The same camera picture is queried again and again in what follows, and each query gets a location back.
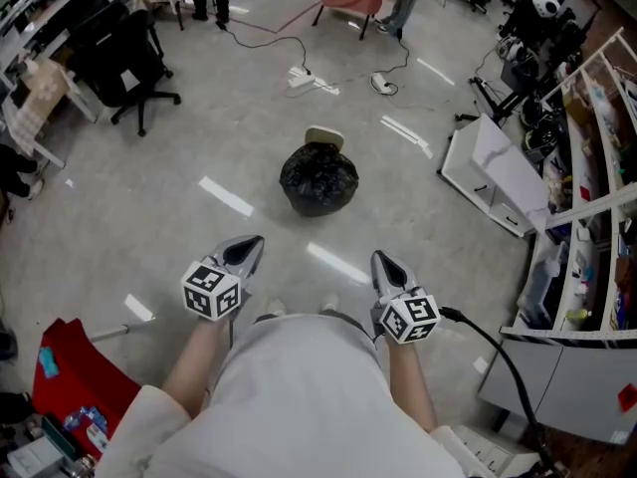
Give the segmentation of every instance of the trash bag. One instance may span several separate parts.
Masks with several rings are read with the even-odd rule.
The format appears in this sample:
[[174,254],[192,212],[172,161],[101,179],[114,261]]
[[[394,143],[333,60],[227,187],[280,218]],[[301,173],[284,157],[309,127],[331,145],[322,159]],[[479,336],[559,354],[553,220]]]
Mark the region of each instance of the trash bag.
[[279,182],[295,210],[312,218],[347,205],[358,187],[358,174],[335,145],[312,142],[290,156]]

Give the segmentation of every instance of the tile floor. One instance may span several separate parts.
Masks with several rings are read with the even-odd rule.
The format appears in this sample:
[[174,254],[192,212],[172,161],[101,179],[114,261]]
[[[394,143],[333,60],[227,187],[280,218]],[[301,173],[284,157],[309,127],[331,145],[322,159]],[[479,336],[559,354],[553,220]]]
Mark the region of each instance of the tile floor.
[[[231,4],[238,9],[233,18],[279,30],[318,1]],[[390,6],[385,2],[380,14]],[[311,27],[316,10],[280,35],[299,36],[308,66],[327,82],[403,61],[396,41],[372,28],[358,41],[360,17],[326,10]],[[20,346],[15,362],[1,365],[2,382],[30,388],[41,333],[55,318],[79,317],[89,334],[129,323],[136,317],[123,301],[133,295],[155,314],[154,323],[98,347],[133,379],[160,383],[193,325],[181,308],[179,278],[192,260],[241,234],[265,236],[266,253],[254,297],[237,322],[239,336],[268,295],[293,311],[310,312],[323,294],[337,292],[342,309],[370,328],[371,286],[317,259],[308,252],[311,243],[365,273],[373,250],[388,250],[415,269],[439,304],[461,308],[495,335],[513,316],[528,243],[479,212],[436,169],[453,114],[474,110],[466,81],[495,45],[502,21],[497,3],[483,16],[463,3],[450,1],[443,9],[435,0],[419,0],[405,29],[409,66],[387,76],[400,88],[393,100],[374,93],[367,77],[292,99],[286,84],[289,70],[301,63],[298,44],[249,50],[212,21],[186,19],[183,32],[174,21],[160,21],[164,60],[175,73],[162,86],[179,92],[183,104],[148,105],[144,138],[136,135],[134,114],[112,126],[108,111],[90,124],[68,108],[49,141],[67,167],[50,165],[42,195],[32,203],[16,201],[15,221],[0,232],[3,319]],[[248,44],[275,37],[239,23],[231,29]],[[481,71],[486,79],[498,77],[493,57]],[[433,157],[383,125],[384,116],[419,134]],[[312,124],[344,134],[343,153],[356,165],[360,185],[340,212],[303,219],[278,179]],[[202,189],[203,177],[243,199],[252,214]],[[386,349],[379,347],[385,363]],[[488,344],[445,322],[418,347],[443,422],[491,415],[475,397],[482,376],[474,361],[491,360]]]

